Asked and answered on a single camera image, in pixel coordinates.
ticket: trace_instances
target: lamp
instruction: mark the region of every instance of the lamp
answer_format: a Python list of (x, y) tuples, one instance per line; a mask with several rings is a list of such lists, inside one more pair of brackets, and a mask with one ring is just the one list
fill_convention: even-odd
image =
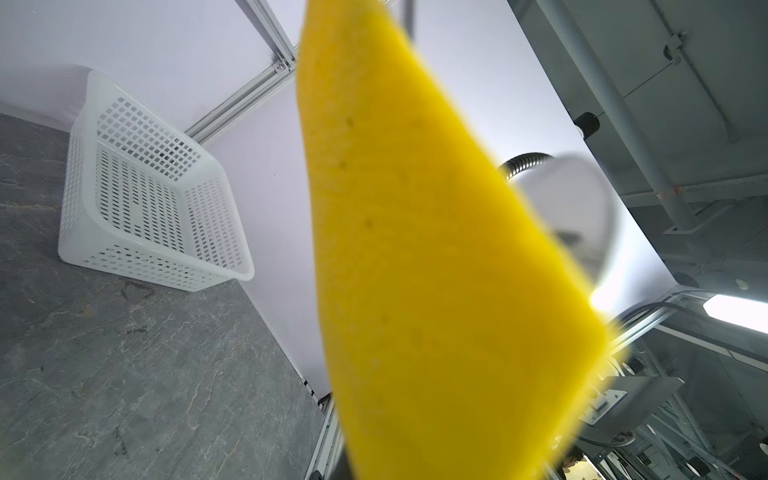
[(703, 306), (707, 315), (713, 318), (768, 333), (768, 303), (738, 296), (715, 295)]

